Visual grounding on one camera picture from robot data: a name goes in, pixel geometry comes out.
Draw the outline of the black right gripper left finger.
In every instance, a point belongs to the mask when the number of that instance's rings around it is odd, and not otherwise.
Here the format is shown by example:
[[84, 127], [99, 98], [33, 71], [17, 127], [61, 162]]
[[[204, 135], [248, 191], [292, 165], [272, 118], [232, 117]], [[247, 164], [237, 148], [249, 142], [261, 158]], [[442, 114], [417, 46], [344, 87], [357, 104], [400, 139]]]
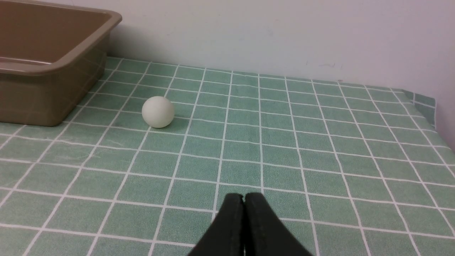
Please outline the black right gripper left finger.
[[228, 193], [218, 214], [189, 256], [243, 256], [244, 204], [239, 193]]

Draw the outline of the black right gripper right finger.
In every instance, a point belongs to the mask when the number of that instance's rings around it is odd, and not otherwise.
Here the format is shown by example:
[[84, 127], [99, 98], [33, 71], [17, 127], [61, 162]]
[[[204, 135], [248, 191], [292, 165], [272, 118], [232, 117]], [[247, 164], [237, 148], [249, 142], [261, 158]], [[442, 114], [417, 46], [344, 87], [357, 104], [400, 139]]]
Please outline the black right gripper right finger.
[[310, 256], [294, 235], [279, 220], [262, 193], [245, 196], [247, 256]]

